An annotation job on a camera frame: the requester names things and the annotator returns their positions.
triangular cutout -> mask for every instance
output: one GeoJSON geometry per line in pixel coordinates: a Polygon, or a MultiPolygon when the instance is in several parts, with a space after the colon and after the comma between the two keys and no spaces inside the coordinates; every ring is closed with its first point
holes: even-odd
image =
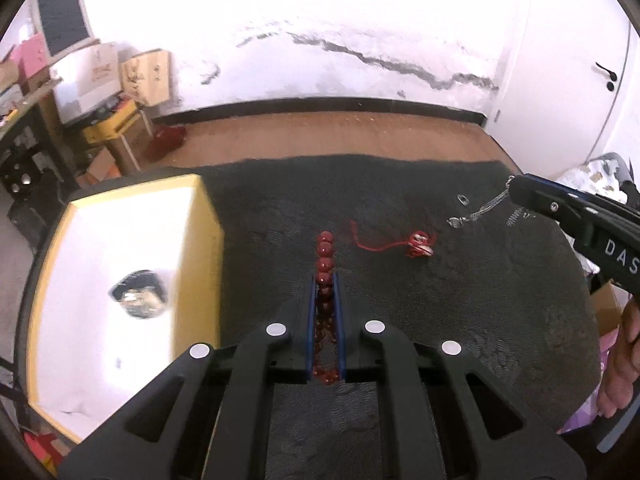
{"type": "Polygon", "coordinates": [[[184,378],[171,378],[162,390],[129,419],[126,430],[148,442],[158,442],[183,384],[184,378]]]}
{"type": "Polygon", "coordinates": [[[489,438],[498,440],[522,429],[520,417],[480,377],[467,374],[466,382],[471,388],[489,438]]]}

door handle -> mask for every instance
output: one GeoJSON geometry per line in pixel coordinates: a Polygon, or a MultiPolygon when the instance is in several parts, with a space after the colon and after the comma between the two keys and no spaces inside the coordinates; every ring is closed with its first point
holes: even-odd
{"type": "Polygon", "coordinates": [[[601,69],[603,69],[605,72],[609,72],[609,77],[611,78],[612,81],[617,81],[618,80],[618,75],[615,72],[612,72],[611,70],[609,70],[608,68],[604,68],[600,63],[596,62],[596,66],[600,67],[601,69]]]}

brown floor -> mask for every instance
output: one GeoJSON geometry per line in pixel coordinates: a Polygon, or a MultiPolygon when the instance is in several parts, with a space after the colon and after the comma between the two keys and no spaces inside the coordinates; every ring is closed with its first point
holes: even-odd
{"type": "Polygon", "coordinates": [[[501,160],[516,168],[476,124],[369,112],[234,117],[190,124],[183,147],[155,166],[208,166],[246,158],[363,153],[402,160],[501,160]]]}

black baseboard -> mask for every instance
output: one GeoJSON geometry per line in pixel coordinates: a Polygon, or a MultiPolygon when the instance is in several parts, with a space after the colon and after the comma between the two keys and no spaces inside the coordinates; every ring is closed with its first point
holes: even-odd
{"type": "Polygon", "coordinates": [[[162,124],[191,124],[248,115],[287,114],[294,112],[376,112],[383,114],[409,114],[450,119],[484,127],[486,117],[479,112],[459,110],[440,105],[415,103],[395,99],[361,97],[305,97],[245,101],[226,105],[187,110],[155,118],[162,124]]]}

red cord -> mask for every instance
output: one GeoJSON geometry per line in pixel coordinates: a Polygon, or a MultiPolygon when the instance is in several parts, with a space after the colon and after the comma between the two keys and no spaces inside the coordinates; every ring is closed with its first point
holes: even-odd
{"type": "Polygon", "coordinates": [[[415,258],[416,256],[433,256],[433,249],[431,248],[431,246],[436,241],[436,235],[429,236],[423,231],[415,231],[411,234],[411,236],[409,236],[408,240],[393,242],[382,247],[367,247],[366,245],[361,244],[358,240],[358,226],[353,220],[351,220],[351,233],[353,234],[353,241],[361,249],[371,251],[373,253],[381,253],[382,251],[386,251],[391,247],[405,245],[409,246],[406,255],[410,258],[415,258]]]}

